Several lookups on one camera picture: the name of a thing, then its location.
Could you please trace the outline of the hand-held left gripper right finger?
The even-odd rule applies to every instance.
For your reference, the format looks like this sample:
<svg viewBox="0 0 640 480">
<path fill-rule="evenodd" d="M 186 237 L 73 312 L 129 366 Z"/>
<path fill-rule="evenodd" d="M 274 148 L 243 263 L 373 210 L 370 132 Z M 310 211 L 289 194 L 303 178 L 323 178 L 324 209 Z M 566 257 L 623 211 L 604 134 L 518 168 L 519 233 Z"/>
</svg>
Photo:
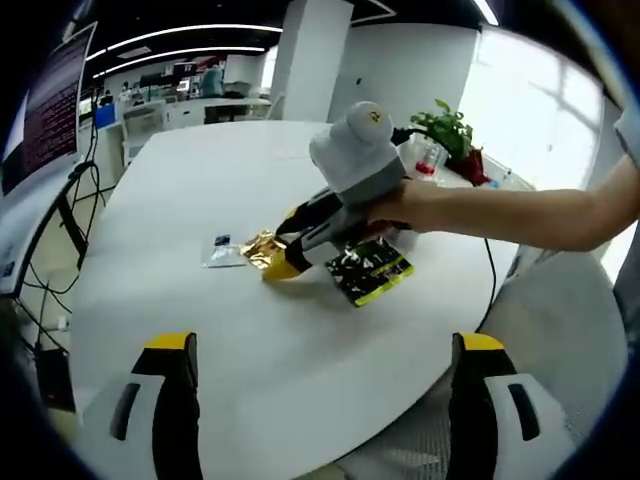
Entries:
<svg viewBox="0 0 640 480">
<path fill-rule="evenodd" d="M 495 338 L 452 341 L 449 479 L 549 479 L 564 462 L 564 410 Z"/>
</svg>

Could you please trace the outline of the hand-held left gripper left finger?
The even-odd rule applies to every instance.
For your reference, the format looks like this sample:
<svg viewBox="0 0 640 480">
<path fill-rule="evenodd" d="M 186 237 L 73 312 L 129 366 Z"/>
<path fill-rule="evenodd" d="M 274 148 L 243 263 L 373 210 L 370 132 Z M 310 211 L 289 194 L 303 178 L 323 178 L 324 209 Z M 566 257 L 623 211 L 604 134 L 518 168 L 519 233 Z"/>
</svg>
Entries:
<svg viewBox="0 0 640 480">
<path fill-rule="evenodd" d="M 100 479 L 201 479 L 197 335 L 155 336 L 84 410 L 79 456 Z"/>
</svg>

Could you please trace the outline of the person's right hand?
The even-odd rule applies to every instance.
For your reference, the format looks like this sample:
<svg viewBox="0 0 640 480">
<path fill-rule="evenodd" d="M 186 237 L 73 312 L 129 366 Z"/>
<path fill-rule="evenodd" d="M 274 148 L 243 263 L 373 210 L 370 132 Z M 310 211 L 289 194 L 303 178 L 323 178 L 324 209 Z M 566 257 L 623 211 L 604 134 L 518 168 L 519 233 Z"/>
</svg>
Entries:
<svg viewBox="0 0 640 480">
<path fill-rule="evenodd" d="M 433 183 L 403 180 L 393 191 L 376 200 L 367 212 L 367 233 L 382 234 L 394 224 L 417 233 L 444 231 L 445 207 L 450 192 Z"/>
</svg>

